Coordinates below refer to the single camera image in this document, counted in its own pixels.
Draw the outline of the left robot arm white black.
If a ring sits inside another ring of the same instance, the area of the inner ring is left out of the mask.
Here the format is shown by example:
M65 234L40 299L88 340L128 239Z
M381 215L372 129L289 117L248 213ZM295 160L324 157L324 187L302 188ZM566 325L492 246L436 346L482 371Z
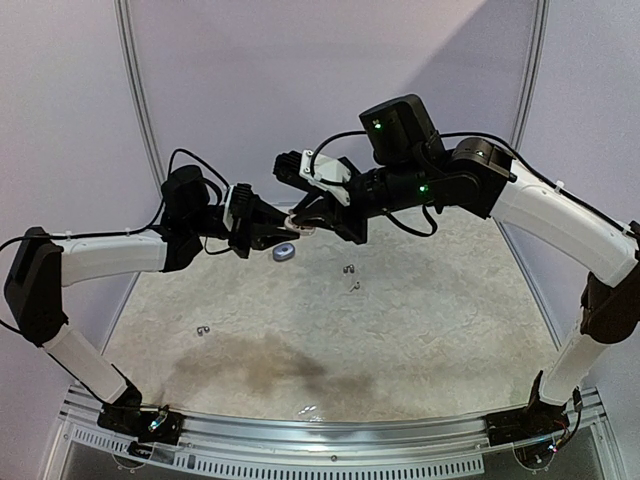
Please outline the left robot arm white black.
M102 404L98 424L143 442L176 443L183 415L167 406L146 407L142 394L78 331L63 310L62 290L73 284L135 272L176 272L202 251L204 239L226 241L247 258L299 238L286 214L238 183L221 190L196 165L178 168L161 187L159 224L140 233L98 236L26 231L4 287L19 333L44 350Z

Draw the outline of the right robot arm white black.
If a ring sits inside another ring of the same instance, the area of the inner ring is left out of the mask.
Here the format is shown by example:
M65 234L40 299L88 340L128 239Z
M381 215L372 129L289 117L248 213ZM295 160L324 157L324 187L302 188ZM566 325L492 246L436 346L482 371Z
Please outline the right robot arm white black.
M344 159L306 150L294 170L304 199L286 225L323 228L363 244L369 219L393 218L420 207L431 219L449 206L516 226L588 270L582 316L548 371L540 372L512 422L527 436L567 425L566 403L610 345L626 340L639 321L639 226L617 222L534 168L506 142L461 133L444 145L422 100L397 97L360 115L361 134L376 168L358 172Z

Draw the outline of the pink white earbud charging case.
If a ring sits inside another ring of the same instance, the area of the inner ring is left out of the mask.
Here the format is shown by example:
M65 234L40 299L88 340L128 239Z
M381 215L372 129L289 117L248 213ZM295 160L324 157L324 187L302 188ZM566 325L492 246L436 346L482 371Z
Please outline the pink white earbud charging case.
M284 219L284 228L290 232L298 234L300 237L308 237L316 232L316 228L313 226L298 225L294 222L294 216L288 214Z

